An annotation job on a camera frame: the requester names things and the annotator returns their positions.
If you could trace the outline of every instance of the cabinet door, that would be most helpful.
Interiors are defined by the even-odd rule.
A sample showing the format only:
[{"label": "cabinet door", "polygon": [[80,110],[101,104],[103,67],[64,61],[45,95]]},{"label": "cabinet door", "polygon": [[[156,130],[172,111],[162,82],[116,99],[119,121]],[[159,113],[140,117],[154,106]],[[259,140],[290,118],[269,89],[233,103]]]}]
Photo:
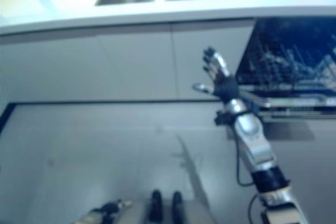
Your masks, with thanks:
[{"label": "cabinet door", "polygon": [[2,91],[12,102],[176,99],[170,40],[168,25],[3,38]]},{"label": "cabinet door", "polygon": [[180,99],[212,98],[192,90],[196,82],[211,82],[202,70],[203,50],[209,46],[215,48],[224,56],[230,71],[235,73],[254,23],[252,19],[244,19],[172,25]]},{"label": "cabinet door", "polygon": [[132,97],[177,98],[169,25],[97,28],[95,34]]}]

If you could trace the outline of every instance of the robotic hand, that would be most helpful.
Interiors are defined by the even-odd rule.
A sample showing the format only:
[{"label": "robotic hand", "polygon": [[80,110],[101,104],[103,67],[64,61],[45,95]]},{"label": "robotic hand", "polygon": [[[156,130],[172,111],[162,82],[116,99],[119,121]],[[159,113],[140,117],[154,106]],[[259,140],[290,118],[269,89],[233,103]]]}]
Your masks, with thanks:
[{"label": "robotic hand", "polygon": [[203,69],[213,81],[213,86],[195,84],[197,91],[215,95],[224,103],[224,112],[217,112],[217,125],[228,124],[234,131],[238,153],[242,157],[257,190],[257,196],[266,210],[261,214],[264,223],[308,224],[290,182],[277,166],[271,145],[264,136],[263,125],[240,98],[238,83],[231,75],[223,57],[213,48],[204,51]]}]

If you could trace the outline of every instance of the white floor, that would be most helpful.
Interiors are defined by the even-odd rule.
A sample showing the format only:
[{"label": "white floor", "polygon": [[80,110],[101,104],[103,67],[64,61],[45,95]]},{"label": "white floor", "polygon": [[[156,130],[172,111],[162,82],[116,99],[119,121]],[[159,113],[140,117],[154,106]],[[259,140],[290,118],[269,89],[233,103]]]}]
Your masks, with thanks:
[{"label": "white floor", "polygon": [[[17,106],[0,139],[0,223],[71,223],[117,198],[180,190],[219,223],[247,223],[219,103]],[[336,223],[335,121],[282,125],[272,141],[311,223]],[[274,128],[269,134],[279,136]],[[243,171],[243,180],[249,175]],[[261,207],[254,206],[255,223]]]}]

